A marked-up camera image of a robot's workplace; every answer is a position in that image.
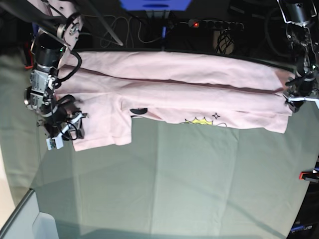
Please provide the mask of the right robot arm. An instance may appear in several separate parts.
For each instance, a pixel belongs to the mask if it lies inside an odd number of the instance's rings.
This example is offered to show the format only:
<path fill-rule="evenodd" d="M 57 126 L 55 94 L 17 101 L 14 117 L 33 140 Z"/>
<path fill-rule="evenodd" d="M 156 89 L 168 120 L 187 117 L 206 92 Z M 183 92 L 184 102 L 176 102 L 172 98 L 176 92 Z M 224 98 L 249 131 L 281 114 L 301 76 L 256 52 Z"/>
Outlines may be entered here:
<path fill-rule="evenodd" d="M 48 142 L 84 138 L 82 119 L 85 114 L 75 106 L 75 98 L 58 99 L 55 91 L 70 79 L 82 64 L 73 48 L 83 27 L 76 5 L 70 0 L 2 0 L 2 8 L 39 27 L 30 48 L 33 67 L 30 87 L 25 90 L 24 103 L 40 116 Z"/>

